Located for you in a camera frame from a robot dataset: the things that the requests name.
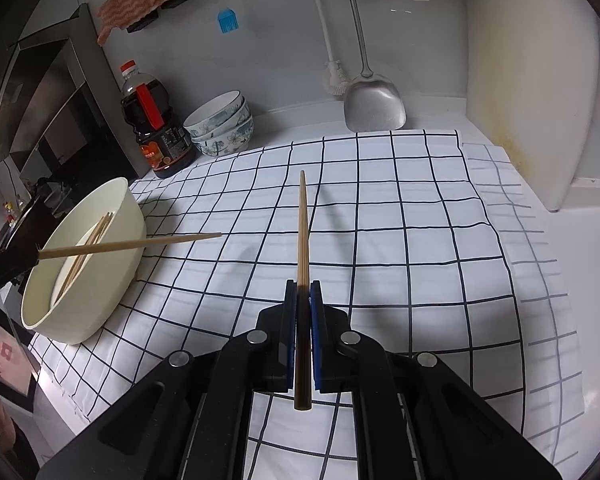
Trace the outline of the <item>wooden chopstick nine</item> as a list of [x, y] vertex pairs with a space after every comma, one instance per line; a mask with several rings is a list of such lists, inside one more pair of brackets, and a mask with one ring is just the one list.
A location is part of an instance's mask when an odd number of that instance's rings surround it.
[[79, 245], [73, 247], [61, 247], [54, 249], [43, 249], [38, 252], [40, 260], [68, 258], [72, 256], [82, 256], [91, 254], [101, 254], [102, 252], [122, 252], [122, 250], [131, 250], [146, 248], [149, 246], [173, 245], [197, 240], [212, 240], [220, 237], [220, 232], [213, 233], [195, 233], [178, 236], [159, 236], [143, 238], [142, 240], [122, 240], [122, 242], [99, 243], [91, 245]]

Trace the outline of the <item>wooden chopstick eight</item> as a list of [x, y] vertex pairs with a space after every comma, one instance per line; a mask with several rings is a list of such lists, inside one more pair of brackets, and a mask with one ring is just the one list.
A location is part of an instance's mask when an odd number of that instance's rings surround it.
[[298, 209], [296, 357], [294, 358], [294, 408], [297, 411], [309, 411], [312, 408], [311, 307], [309, 290], [308, 200], [306, 199], [306, 173], [301, 170]]

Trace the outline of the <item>large white round basin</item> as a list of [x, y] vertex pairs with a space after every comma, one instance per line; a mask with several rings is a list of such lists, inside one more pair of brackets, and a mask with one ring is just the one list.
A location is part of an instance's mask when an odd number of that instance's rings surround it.
[[[81, 200], [46, 242], [47, 249], [83, 245], [100, 220], [109, 219], [101, 243], [141, 240], [145, 218], [124, 177], [112, 179]], [[131, 284], [143, 251], [84, 255], [68, 280], [76, 256], [46, 259], [31, 271], [21, 304], [25, 328], [54, 341], [79, 344], [110, 317]]]

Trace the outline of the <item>white black checkered cloth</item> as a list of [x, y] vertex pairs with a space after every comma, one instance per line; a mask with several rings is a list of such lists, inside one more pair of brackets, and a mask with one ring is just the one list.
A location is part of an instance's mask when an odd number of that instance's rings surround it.
[[37, 336], [33, 354], [94, 419], [174, 350], [249, 330], [296, 275], [306, 182], [311, 275], [386, 349], [441, 356], [564, 478], [584, 412], [579, 343], [558, 262], [500, 148], [451, 131], [300, 141], [134, 182], [151, 248], [85, 344]]

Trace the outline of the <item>black range hood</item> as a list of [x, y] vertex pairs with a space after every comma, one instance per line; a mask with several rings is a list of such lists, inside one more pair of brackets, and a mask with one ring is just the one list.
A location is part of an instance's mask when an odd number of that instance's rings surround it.
[[131, 127], [122, 116], [120, 88], [97, 34], [88, 5], [70, 18], [14, 44], [0, 81], [0, 162], [29, 155], [74, 96], [84, 96], [117, 166], [130, 179], [147, 174]]

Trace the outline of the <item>bottom floral ceramic bowl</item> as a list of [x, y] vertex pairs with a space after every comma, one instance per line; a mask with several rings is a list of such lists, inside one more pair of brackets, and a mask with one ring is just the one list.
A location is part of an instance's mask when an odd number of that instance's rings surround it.
[[249, 116], [235, 128], [227, 130], [214, 138], [193, 140], [193, 144], [201, 154], [210, 157], [221, 157], [244, 150], [253, 134], [253, 118]]

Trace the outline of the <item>floral ceramic bowl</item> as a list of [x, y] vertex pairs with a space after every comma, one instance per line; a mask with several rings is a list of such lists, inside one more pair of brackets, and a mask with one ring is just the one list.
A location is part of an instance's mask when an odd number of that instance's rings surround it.
[[242, 106], [240, 109], [227, 118], [225, 122], [222, 122], [221, 125], [211, 129], [207, 132], [202, 132], [200, 127], [186, 127], [185, 130], [192, 137], [192, 140], [195, 142], [201, 142], [202, 140], [208, 140], [214, 138], [215, 136], [222, 136], [222, 134], [227, 133], [228, 130], [232, 130], [243, 122], [245, 122], [251, 116], [249, 105], [246, 101], [242, 102]]
[[253, 134], [253, 118], [249, 116], [235, 128], [227, 130], [214, 138], [193, 140], [193, 144], [201, 154], [210, 157], [221, 157], [244, 150]]
[[242, 106], [242, 92], [233, 90], [216, 96], [196, 108], [183, 122], [191, 136], [204, 136], [229, 120]]

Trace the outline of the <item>dark soy sauce bottle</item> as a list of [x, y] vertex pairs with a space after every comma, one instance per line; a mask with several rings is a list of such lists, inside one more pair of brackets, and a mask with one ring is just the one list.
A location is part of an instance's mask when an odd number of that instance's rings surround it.
[[125, 122], [155, 176], [166, 179], [196, 158], [190, 134], [170, 104], [169, 93], [157, 78], [142, 73], [133, 60], [120, 66], [121, 107]]

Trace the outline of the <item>middle floral ceramic bowl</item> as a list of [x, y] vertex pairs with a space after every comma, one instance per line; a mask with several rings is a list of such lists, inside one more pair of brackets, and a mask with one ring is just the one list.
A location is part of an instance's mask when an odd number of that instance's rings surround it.
[[200, 127], [186, 127], [185, 130], [192, 137], [192, 140], [195, 142], [201, 142], [202, 140], [208, 140], [214, 138], [215, 136], [222, 136], [222, 134], [227, 133], [228, 130], [232, 130], [243, 122], [245, 122], [251, 116], [249, 105], [246, 101], [242, 102], [242, 106], [240, 109], [227, 118], [225, 122], [222, 122], [221, 125], [211, 129], [207, 132], [202, 132]]

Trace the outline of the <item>steel spatula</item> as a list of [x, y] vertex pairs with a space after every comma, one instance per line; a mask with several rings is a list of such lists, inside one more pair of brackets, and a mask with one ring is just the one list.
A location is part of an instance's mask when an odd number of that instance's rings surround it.
[[407, 122], [403, 100], [392, 81], [370, 68], [358, 0], [349, 2], [360, 50], [361, 71], [351, 80], [344, 94], [344, 121], [351, 131], [357, 133], [400, 129]]

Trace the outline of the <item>top floral ceramic bowl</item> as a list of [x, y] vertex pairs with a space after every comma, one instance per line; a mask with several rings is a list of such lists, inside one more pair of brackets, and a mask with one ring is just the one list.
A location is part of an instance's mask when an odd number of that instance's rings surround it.
[[242, 106], [242, 92], [233, 90], [216, 96], [196, 108], [183, 122], [191, 136], [204, 136], [229, 120]]

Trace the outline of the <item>white cutting board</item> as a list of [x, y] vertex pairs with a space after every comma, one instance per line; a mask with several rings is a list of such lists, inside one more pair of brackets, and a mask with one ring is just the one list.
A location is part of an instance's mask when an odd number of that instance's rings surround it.
[[600, 207], [600, 154], [586, 150], [600, 28], [586, 0], [466, 0], [467, 117], [549, 211]]

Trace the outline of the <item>blue wall hook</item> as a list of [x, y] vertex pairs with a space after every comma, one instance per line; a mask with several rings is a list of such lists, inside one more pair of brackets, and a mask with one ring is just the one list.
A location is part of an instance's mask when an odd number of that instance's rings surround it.
[[222, 34], [234, 32], [234, 30], [237, 30], [239, 28], [237, 15], [230, 8], [224, 8], [222, 10], [219, 10], [219, 13], [216, 16], [216, 18], [218, 19], [219, 28]]

